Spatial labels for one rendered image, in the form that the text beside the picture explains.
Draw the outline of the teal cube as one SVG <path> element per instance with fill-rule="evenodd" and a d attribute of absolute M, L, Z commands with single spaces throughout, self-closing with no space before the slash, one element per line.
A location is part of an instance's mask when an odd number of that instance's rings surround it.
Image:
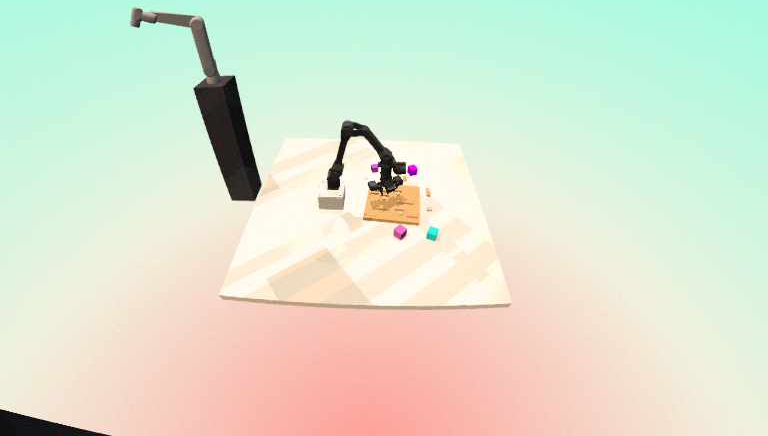
<path fill-rule="evenodd" d="M 439 230 L 439 229 L 437 229 L 437 228 L 434 228 L 434 227 L 430 226 L 430 228 L 429 228 L 429 230 L 428 230 L 428 232 L 427 232 L 427 237 L 426 237 L 426 239 L 427 239 L 427 240 L 429 239 L 429 240 L 435 241 L 435 239 L 436 239 L 436 236 L 437 236 L 437 234 L 438 234 L 438 230 Z"/>

